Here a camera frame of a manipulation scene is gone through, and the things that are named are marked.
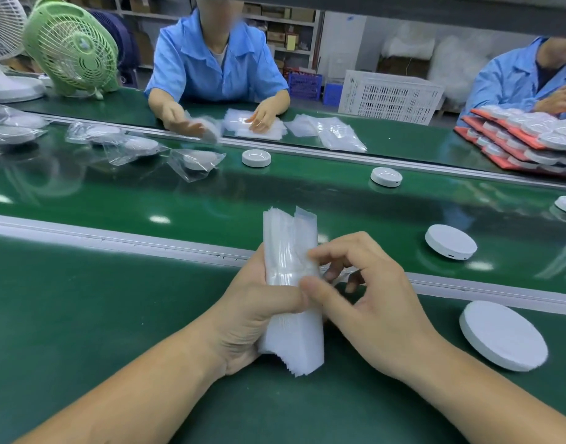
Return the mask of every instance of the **blue plastic crate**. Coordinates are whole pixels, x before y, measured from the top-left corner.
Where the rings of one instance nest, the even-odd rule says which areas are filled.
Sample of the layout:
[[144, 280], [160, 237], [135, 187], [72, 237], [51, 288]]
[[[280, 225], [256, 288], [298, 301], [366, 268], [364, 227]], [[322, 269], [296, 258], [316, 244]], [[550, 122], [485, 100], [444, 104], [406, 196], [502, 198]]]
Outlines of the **blue plastic crate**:
[[318, 101], [322, 91], [321, 74], [289, 73], [289, 95]]
[[324, 104], [325, 106], [338, 107], [342, 94], [342, 84], [333, 84], [329, 82], [328, 84], [326, 84], [326, 87], [324, 87], [324, 99], [322, 101], [322, 104]]

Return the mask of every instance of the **blue shirt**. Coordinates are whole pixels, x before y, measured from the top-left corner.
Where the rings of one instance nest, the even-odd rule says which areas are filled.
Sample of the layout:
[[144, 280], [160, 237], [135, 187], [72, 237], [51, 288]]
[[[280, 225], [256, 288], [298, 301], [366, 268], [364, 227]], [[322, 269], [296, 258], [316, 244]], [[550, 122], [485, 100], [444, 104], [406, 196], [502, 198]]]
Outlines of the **blue shirt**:
[[176, 101], [262, 101], [288, 88], [264, 32], [238, 22], [230, 32], [223, 68], [205, 45], [199, 11], [162, 28], [145, 89], [168, 92]]
[[[495, 57], [484, 67], [471, 89], [466, 107], [457, 120], [458, 126], [467, 126], [462, 120], [470, 110], [484, 105], [499, 105], [503, 109], [517, 108], [530, 112], [535, 103], [552, 95], [566, 85], [566, 65], [538, 90], [538, 68], [535, 57], [545, 37], [539, 37], [528, 47], [509, 51]], [[566, 112], [560, 115], [566, 118]]]

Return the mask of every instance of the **worker in blue shirt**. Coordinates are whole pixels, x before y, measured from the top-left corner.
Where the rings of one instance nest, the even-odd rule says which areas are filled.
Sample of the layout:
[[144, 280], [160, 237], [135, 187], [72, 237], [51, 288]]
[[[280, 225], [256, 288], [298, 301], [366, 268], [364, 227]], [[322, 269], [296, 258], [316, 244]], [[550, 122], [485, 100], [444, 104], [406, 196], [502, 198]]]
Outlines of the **worker in blue shirt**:
[[457, 124], [484, 105], [547, 112], [566, 118], [566, 39], [539, 37], [528, 47], [495, 57], [471, 89]]
[[181, 103], [188, 100], [259, 101], [250, 130], [266, 132], [291, 102], [288, 85], [264, 33], [242, 20], [244, 2], [197, 0], [190, 17], [162, 28], [145, 90], [166, 129], [200, 137]]

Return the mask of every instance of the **hand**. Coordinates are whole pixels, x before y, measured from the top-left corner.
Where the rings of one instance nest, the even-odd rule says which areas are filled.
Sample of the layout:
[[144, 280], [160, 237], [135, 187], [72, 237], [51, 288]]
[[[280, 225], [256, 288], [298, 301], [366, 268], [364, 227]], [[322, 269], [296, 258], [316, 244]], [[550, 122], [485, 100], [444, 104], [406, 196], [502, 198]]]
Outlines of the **hand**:
[[294, 286], [269, 286], [265, 281], [262, 245], [234, 277], [224, 295], [198, 318], [208, 345], [225, 363], [225, 374], [245, 368], [258, 357], [255, 346], [271, 317], [300, 313], [307, 298]]
[[268, 131], [277, 118], [277, 109], [278, 105], [274, 96], [260, 103], [254, 114], [246, 120], [247, 123], [252, 123], [250, 131], [257, 134], [263, 134]]
[[161, 111], [161, 120], [168, 131], [187, 137], [201, 138], [205, 128], [199, 123], [192, 123], [186, 117], [184, 108], [175, 101], [167, 102]]
[[547, 112], [550, 115], [566, 112], [566, 86], [560, 87], [552, 95], [535, 103], [534, 112]]
[[352, 306], [336, 289], [317, 277], [304, 277], [299, 288], [323, 307], [363, 358], [378, 371], [403, 380], [412, 368], [444, 344], [428, 320], [404, 270], [365, 232], [336, 238], [309, 251], [319, 264], [330, 263], [324, 278], [332, 281], [355, 266], [347, 292], [367, 284]]

